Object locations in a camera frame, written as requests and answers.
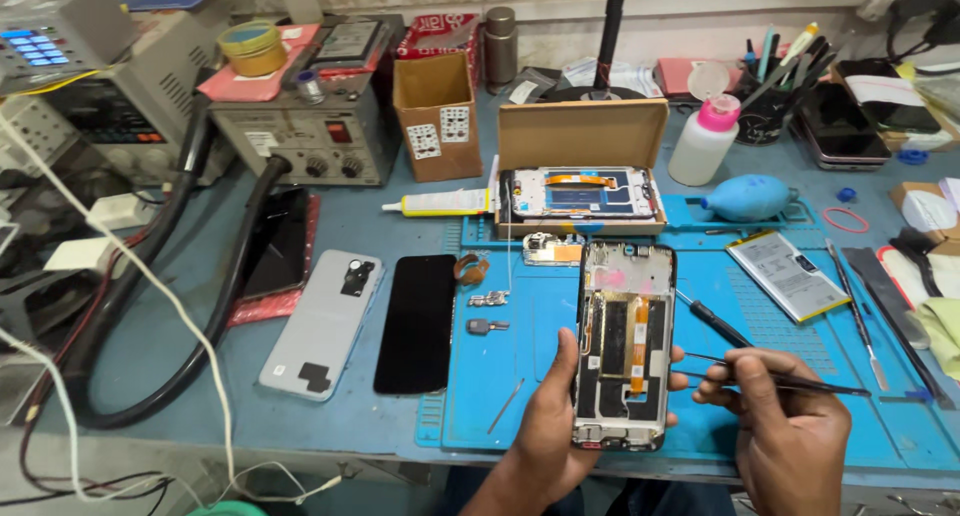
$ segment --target camera module cutout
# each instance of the camera module cutout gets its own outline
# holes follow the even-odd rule
[[[370,261],[361,262],[354,259],[347,265],[346,275],[343,277],[343,287],[340,289],[341,295],[352,295],[359,297],[363,294],[363,289],[367,285],[367,279],[374,270],[374,265]]]

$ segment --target black phone screen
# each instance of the black phone screen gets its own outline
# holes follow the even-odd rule
[[[309,195],[303,188],[267,198],[250,239],[243,269],[243,298],[304,284],[308,204]]]
[[[842,84],[817,84],[799,112],[826,156],[890,158],[883,140]]]
[[[841,60],[836,65],[842,77],[874,75],[899,78],[897,70],[889,62],[879,59]],[[876,129],[886,131],[936,134],[940,123],[925,106],[903,105],[894,102],[860,102],[864,114],[875,122]]]
[[[453,255],[396,262],[373,376],[375,392],[420,394],[447,387],[456,263]]]

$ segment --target pen holder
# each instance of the pen holder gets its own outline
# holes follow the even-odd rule
[[[750,68],[744,68],[732,94],[744,102],[761,85],[750,72]],[[784,128],[784,117],[789,111],[786,108],[789,96],[790,90],[781,89],[780,84],[776,83],[760,94],[749,107],[740,109],[740,117],[736,121],[740,125],[736,142],[754,147],[776,143],[780,139],[781,129]]]

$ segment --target red rubber band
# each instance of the red rubber band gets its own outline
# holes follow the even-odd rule
[[[863,228],[849,228],[834,222],[834,220],[832,220],[831,217],[827,215],[827,213],[831,213],[834,211],[837,213],[843,213],[844,215],[847,215],[847,216],[851,216],[854,220],[863,224]],[[850,233],[867,233],[868,231],[870,231],[870,223],[868,223],[867,220],[864,220],[860,216],[857,216],[856,214],[854,214],[852,210],[847,210],[843,206],[831,206],[830,208],[824,208],[822,214],[823,214],[823,219],[829,222],[830,225],[832,225],[837,229],[842,229]]]

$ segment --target tweezers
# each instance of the tweezers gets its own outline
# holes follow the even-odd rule
[[[706,356],[705,354],[697,354],[695,352],[688,352],[685,355],[687,357],[692,357],[694,359],[703,359],[704,361],[710,361],[711,363],[722,364],[724,366],[730,365],[723,358]],[[690,372],[677,372],[677,373],[691,376],[694,378],[705,379],[707,377],[704,374],[693,374]],[[776,385],[776,388],[782,388],[786,390],[809,390],[812,392],[827,392],[830,394],[850,394],[853,396],[866,396],[866,397],[873,396],[873,394],[866,388],[851,388],[847,386],[829,384],[822,381],[816,381],[813,379],[804,378],[798,375],[781,374],[779,372],[770,372],[770,377],[773,378],[774,385]],[[725,387],[733,386],[736,384],[737,384],[737,380],[734,379],[733,373],[731,373],[730,377],[728,377],[726,381],[723,382],[723,386]]]

